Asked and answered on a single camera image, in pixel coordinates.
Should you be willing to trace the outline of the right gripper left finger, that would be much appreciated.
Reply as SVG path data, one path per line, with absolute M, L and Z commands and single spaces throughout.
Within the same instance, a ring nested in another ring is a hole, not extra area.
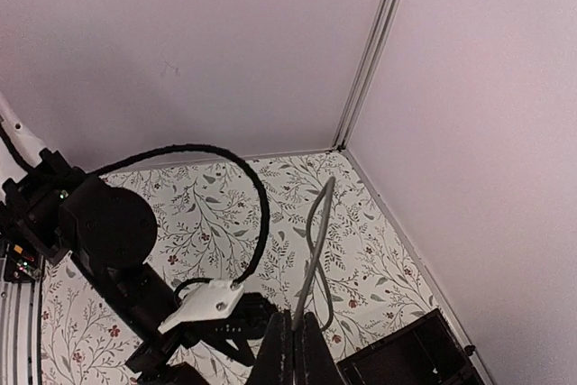
M 292 317 L 288 310 L 275 313 L 268 323 L 249 385 L 289 385 L 293 383 Z

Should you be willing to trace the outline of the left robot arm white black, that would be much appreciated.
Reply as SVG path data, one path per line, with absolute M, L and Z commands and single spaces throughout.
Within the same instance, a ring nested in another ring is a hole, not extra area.
M 87 172 L 48 150 L 7 104 L 1 105 L 1 234 L 18 251 L 17 268 L 34 276 L 34 256 L 51 264 L 69 257 L 91 287 L 140 338 L 126 366 L 141 384 L 199 384 L 191 365 L 170 363 L 179 348 L 205 343 L 252 366 L 250 341 L 262 338 L 274 306 L 243 288 L 257 269 L 270 230 L 270 204 L 256 172 L 213 145 L 169 145 L 118 162 L 119 168 L 176 152 L 204 152 L 236 164 L 259 198 L 260 231 L 243 275 L 188 280 L 172 288 L 148 264 L 158 236 L 155 214 L 135 192 L 105 183 L 114 165 Z

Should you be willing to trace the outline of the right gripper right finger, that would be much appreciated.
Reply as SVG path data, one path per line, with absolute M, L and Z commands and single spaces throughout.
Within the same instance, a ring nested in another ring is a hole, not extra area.
M 297 385 L 343 384 L 317 318 L 310 312 L 303 315 L 293 332 L 293 382 Z

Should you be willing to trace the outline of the left arm base electronics board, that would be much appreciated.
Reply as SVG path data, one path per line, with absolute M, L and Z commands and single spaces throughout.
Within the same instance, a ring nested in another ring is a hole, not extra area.
M 11 283 L 40 281 L 43 275 L 41 256 L 32 248 L 8 243 L 3 252 L 3 277 Z

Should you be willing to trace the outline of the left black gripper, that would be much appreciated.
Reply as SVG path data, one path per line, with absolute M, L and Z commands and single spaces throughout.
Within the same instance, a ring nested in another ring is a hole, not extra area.
M 251 367 L 255 355 L 249 342 L 262 339 L 279 309 L 260 293 L 246 293 L 233 313 L 224 319 L 185 322 L 162 336 L 140 344 L 125 362 L 138 384 L 205 384 L 206 379 L 189 363 L 170 365 L 181 346 L 204 343 L 226 357 Z

